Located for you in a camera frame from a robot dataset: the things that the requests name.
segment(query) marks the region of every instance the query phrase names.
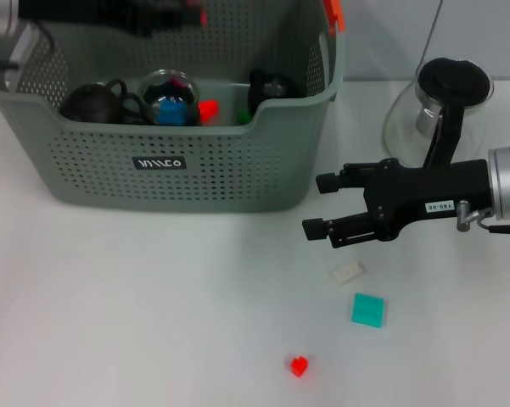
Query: white table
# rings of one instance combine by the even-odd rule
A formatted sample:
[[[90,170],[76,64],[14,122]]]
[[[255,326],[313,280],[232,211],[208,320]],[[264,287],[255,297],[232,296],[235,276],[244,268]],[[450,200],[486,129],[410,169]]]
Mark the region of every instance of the white table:
[[[334,250],[301,228],[365,210],[315,174],[382,159],[404,85],[345,83],[307,199],[267,215],[63,204],[0,115],[0,407],[510,406],[510,237],[441,220]],[[487,116],[482,157],[510,145],[510,82]],[[388,301],[383,329],[350,322],[357,292]]]

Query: black mug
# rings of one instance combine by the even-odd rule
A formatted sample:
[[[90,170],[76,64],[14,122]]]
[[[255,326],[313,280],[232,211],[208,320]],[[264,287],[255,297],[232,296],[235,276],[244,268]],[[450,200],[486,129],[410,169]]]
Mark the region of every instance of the black mug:
[[[254,70],[249,76],[250,88],[248,94],[249,112],[255,115],[256,110],[269,99],[297,98],[296,85],[286,76],[267,75],[261,70]]]
[[[119,96],[112,91],[117,85],[120,86]],[[139,112],[123,106],[127,99],[137,103]],[[148,123],[143,102],[137,95],[128,92],[126,83],[121,79],[115,79],[105,86],[91,84],[77,88],[68,96],[60,113],[66,119],[86,123],[122,124],[126,117]]]

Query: white small block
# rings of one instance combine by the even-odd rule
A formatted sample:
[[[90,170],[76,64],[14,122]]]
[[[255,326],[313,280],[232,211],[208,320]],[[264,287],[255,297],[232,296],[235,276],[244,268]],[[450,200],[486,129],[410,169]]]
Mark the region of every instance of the white small block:
[[[336,279],[336,281],[343,285],[347,282],[350,282],[353,278],[357,278],[360,274],[363,274],[366,272],[366,269],[363,265],[360,263],[354,263],[353,265],[350,265],[349,267],[345,267],[344,269],[336,270],[333,273],[333,278]]]

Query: red block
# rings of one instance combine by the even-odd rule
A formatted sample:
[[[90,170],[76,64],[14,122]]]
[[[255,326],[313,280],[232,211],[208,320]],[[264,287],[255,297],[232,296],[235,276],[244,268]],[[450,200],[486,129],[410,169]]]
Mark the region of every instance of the red block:
[[[219,103],[216,100],[206,100],[199,103],[200,115],[202,116],[202,123],[210,121],[213,116],[219,113]]]
[[[290,362],[290,370],[296,377],[302,377],[307,370],[307,366],[309,366],[309,360],[303,356]]]

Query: basket label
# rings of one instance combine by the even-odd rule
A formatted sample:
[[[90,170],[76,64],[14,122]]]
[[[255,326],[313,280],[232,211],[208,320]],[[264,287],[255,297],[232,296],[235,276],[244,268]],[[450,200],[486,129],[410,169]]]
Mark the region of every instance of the basket label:
[[[136,170],[186,170],[184,157],[132,157]]]

